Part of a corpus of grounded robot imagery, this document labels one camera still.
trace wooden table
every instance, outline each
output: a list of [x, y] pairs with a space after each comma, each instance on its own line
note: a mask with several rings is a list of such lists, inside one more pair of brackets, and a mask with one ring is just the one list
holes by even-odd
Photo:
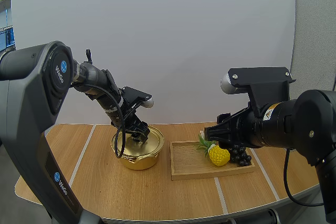
[[[111, 149], [111, 125], [55, 125], [47, 135], [52, 152], [83, 207], [105, 218], [179, 220], [218, 216], [287, 197], [283, 183], [285, 150], [251, 150], [257, 170], [234, 176], [171, 181], [170, 141], [197, 141], [214, 123], [153, 125], [165, 137], [158, 163], [142, 171], [121, 165]], [[297, 152], [290, 154], [292, 194], [318, 184], [315, 169]], [[15, 193], [39, 201], [20, 177]]]

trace pot handle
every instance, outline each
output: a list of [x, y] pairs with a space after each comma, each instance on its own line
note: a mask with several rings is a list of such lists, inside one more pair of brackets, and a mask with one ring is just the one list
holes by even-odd
[[145, 158], [156, 158], [156, 155], [154, 155], [153, 153], [147, 154], [147, 155], [142, 155], [137, 157], [135, 160], [129, 160], [130, 162], [136, 164], [138, 163], [140, 160], [143, 160]]

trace pot lid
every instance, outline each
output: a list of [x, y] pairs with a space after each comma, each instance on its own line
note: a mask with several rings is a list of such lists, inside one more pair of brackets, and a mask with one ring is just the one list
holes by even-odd
[[[131, 134], [126, 134], [125, 150], [122, 155], [123, 158], [133, 159], [150, 153], [157, 154], [161, 150], [164, 143], [164, 137], [162, 133], [152, 126], [148, 126], [148, 128], [150, 129], [150, 133], [148, 134], [148, 139], [145, 143], [136, 142], [133, 140]], [[111, 147], [113, 151], [115, 139], [116, 135], [113, 136], [111, 141]], [[120, 132], [118, 136], [118, 152], [120, 152], [121, 145], [122, 133]]]

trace grapes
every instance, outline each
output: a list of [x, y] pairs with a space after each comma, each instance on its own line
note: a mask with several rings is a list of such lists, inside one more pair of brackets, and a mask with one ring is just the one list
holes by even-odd
[[239, 148], [239, 153], [243, 153], [245, 150], [246, 150], [245, 147], [241, 147], [241, 148]]
[[241, 157], [242, 159], [246, 159], [246, 157], [247, 157], [246, 152], [241, 153], [240, 157]]
[[227, 149], [230, 153], [230, 163], [239, 164], [239, 166], [248, 166], [251, 164], [252, 157], [247, 155], [246, 147], [234, 145], [232, 148]]

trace white backdrop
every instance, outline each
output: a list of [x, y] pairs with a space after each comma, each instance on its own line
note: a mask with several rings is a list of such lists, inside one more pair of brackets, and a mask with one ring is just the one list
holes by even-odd
[[[148, 123], [215, 121], [246, 106], [220, 79], [232, 67], [290, 67], [295, 0], [12, 0], [17, 49], [52, 40], [108, 68], [119, 87], [153, 95]], [[109, 123], [70, 90], [58, 123]]]

